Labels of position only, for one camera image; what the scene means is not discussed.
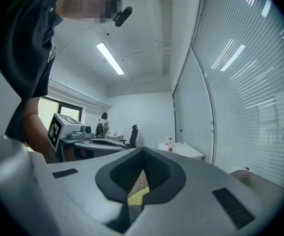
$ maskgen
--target black vent slot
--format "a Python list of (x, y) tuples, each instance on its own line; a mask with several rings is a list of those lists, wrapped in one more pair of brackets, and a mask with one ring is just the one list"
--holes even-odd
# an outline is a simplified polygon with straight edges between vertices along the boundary
[(238, 230), (255, 219), (255, 217), (226, 188), (213, 191), (212, 193)]

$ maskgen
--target window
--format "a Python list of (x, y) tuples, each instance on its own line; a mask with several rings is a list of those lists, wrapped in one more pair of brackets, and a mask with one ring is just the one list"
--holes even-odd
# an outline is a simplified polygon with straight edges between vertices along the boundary
[(47, 129), (54, 113), (70, 116), (81, 121), (82, 108), (47, 97), (41, 97), (38, 104), (38, 116)]

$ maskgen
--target person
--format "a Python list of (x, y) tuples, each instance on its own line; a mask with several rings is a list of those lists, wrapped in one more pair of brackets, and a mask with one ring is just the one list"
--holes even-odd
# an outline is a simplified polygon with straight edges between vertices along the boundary
[(0, 71), (22, 101), (6, 135), (26, 142), (50, 162), (48, 131), (38, 117), (40, 97), (56, 57), (54, 27), (65, 18), (104, 22), (121, 0), (3, 0), (0, 3)]
[(104, 112), (102, 114), (102, 117), (98, 120), (96, 124), (96, 136), (101, 136), (103, 138), (106, 138), (107, 134), (109, 133), (109, 123), (108, 123), (108, 114)]

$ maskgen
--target window blinds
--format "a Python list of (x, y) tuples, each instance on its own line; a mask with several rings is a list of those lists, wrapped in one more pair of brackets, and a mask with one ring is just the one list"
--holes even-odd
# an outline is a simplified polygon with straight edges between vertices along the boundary
[(271, 0), (205, 0), (192, 48), (213, 98), (215, 165), (284, 187), (284, 17)]

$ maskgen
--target ceiling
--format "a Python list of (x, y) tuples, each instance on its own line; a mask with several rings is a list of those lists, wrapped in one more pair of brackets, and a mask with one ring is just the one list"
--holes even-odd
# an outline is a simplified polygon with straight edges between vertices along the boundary
[[(55, 29), (59, 62), (75, 60), (84, 76), (96, 75), (106, 82), (161, 78), (168, 73), (171, 54), (172, 0), (122, 0), (132, 15), (121, 26), (69, 19)], [(96, 45), (104, 42), (124, 75), (119, 76)]]

